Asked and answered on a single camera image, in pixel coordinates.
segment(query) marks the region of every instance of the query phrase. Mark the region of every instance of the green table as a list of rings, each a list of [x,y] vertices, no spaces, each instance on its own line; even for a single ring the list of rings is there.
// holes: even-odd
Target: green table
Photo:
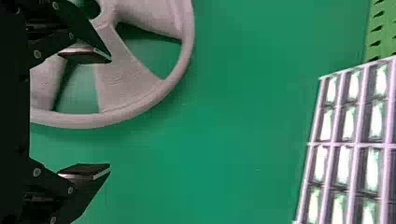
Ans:
[[[294,219],[318,77],[362,62],[369,0],[194,4],[191,67],[159,105],[104,129],[32,124],[31,156],[50,169],[112,164],[77,223]],[[119,31],[154,72],[172,69],[177,42],[126,25]],[[95,111],[92,69],[69,72],[74,76],[58,109]]]

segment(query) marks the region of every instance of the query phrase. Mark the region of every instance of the green background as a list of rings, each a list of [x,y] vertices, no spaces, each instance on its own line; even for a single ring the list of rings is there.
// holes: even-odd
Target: green background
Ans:
[[[110,162],[77,223],[291,223],[318,77],[363,60],[369,0],[194,1],[196,48],[176,89],[142,116],[95,130],[32,124],[53,171]],[[118,30],[165,77],[180,45]],[[68,67],[57,110],[97,110],[92,68]]]

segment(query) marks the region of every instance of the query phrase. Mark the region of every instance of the white wheel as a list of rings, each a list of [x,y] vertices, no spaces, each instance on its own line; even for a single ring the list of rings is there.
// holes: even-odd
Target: white wheel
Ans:
[[[100,15],[92,26],[112,54],[112,63],[96,64],[99,112],[88,115],[50,111],[66,60],[52,56],[31,69],[31,121],[59,128],[98,128],[131,119],[163,99],[180,81],[190,61],[195,27],[191,0],[97,0]],[[117,34],[126,22],[182,42],[178,62],[164,80],[143,65]]]

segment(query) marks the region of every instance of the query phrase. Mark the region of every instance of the wheel spoke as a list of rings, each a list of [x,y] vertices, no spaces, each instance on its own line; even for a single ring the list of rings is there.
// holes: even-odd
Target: wheel spoke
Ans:
[[[95,66],[100,112],[137,102],[162,82],[128,50],[112,25],[96,31],[112,54],[112,63]]]
[[[53,108],[66,62],[66,59],[54,55],[31,69],[31,106],[44,110]]]

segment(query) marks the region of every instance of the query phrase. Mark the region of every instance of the white grid tray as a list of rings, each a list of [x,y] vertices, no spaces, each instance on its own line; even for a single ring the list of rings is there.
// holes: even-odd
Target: white grid tray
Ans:
[[[372,77],[376,75],[376,68],[380,66],[382,63],[388,64],[388,76],[387,76],[387,90],[386,95],[382,99],[374,99],[372,97],[372,82],[375,82],[375,79]],[[360,79],[360,87],[359,87],[359,96],[355,103],[350,103],[346,101],[347,88],[348,88],[348,79],[353,71],[360,70],[361,71],[361,79]],[[382,161],[380,164],[380,180],[379,187],[377,193],[374,193],[374,196],[371,197],[372,200],[375,200],[377,204],[377,212],[375,215],[375,223],[380,224],[389,224],[396,223],[396,219],[394,219],[394,206],[395,203],[392,194],[395,188],[395,184],[393,184],[393,180],[396,179],[396,176],[392,174],[396,174],[394,172],[394,159],[396,153],[392,153],[396,151],[396,141],[394,137],[394,108],[395,104],[395,71],[396,71],[396,57],[386,58],[377,62],[366,63],[357,67],[349,68],[346,70],[342,70],[324,77],[319,78],[320,87],[318,90],[318,99],[316,112],[313,119],[312,130],[310,142],[307,144],[307,157],[304,168],[304,177],[301,185],[300,191],[300,199],[297,207],[295,224],[306,224],[309,223],[307,221],[308,211],[309,211],[309,198],[310,198],[310,188],[315,187],[320,189],[321,202],[318,209],[318,219],[314,223],[318,224],[330,224],[332,215],[332,193],[338,190],[341,190],[345,193],[347,198],[346,203],[346,211],[343,214],[343,223],[355,224],[362,223],[361,217],[361,201],[367,197],[364,193],[361,193],[360,183],[363,175],[361,174],[361,167],[364,165],[364,157],[362,154],[364,153],[364,149],[373,147],[379,148]],[[337,79],[337,94],[332,105],[325,105],[325,96],[328,88],[328,83],[331,77],[338,76]],[[371,121],[369,121],[368,114],[371,113],[369,109],[372,106],[372,103],[375,101],[383,102],[386,106],[385,113],[386,116],[383,118],[383,123],[385,124],[383,131],[383,138],[380,141],[370,141],[365,135],[367,135],[368,125],[371,125]],[[342,131],[342,117],[343,108],[354,105],[356,106],[356,118],[355,118],[355,126],[354,126],[354,134],[353,139],[351,141],[342,141],[340,138],[340,132]],[[329,141],[319,141],[318,136],[321,132],[321,122],[322,122],[322,111],[330,108],[333,110],[333,119],[332,119],[332,134]],[[328,156],[325,164],[325,173],[324,178],[321,183],[315,183],[312,178],[312,174],[315,169],[315,150],[317,147],[323,146],[328,149]],[[337,163],[337,149],[341,146],[351,147],[352,149],[352,161],[349,168],[349,179],[345,186],[342,188],[338,188],[334,184],[334,173],[335,164]]]

